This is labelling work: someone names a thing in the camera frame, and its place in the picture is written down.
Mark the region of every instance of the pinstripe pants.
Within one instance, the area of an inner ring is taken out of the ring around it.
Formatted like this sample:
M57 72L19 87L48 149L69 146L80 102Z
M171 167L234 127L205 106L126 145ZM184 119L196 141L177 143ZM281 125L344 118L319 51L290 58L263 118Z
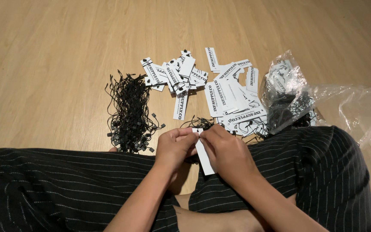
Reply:
M369 174L343 130L308 127L249 146L270 184L329 231L371 231ZM118 152L0 149L0 231L102 231L155 158ZM152 231L178 231L165 194ZM189 209L221 213L250 205L218 175L200 169Z

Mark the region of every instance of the person's right hand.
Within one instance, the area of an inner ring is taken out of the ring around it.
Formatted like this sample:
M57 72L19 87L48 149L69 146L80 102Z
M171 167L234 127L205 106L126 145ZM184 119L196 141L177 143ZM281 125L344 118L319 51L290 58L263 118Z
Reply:
M243 185L254 176L262 177L247 145L219 124L203 131L200 140L211 166L232 188Z

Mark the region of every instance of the person's left hand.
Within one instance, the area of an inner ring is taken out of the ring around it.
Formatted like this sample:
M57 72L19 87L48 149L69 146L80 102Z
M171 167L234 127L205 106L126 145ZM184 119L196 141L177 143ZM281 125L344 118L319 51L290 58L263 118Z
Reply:
M194 144L198 141L198 133L192 128L177 128L167 131L158 138L155 155L156 166L162 166L174 174L188 156L197 154Z

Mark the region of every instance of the tag stack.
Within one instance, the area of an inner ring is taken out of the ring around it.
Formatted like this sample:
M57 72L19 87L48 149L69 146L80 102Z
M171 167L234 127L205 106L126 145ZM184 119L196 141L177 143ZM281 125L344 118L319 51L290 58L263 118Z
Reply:
M188 90L205 86L208 73L195 67L195 59L187 50L181 51L178 59L164 62L161 66L154 64L149 57L141 60L141 64L147 73L146 86L152 85L152 89L162 92L168 85L170 93L176 93L173 119L184 120Z
M207 47L206 53L210 70L219 73L204 89L210 115L232 134L245 137L262 133L267 112L257 96L258 69L253 68L249 60L219 65L213 47ZM245 72L244 68L248 68L246 86L241 86L238 77Z

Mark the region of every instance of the hand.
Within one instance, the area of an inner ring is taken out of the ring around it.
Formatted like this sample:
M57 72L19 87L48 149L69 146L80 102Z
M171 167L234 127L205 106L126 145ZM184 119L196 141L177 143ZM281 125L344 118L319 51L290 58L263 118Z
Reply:
M247 145L219 124L203 131L200 140L209 156L211 166L232 188L243 185L253 176L262 177Z
M155 165L174 174L188 156L197 154L195 143L198 133L193 133L192 128L177 128L167 131L158 138Z

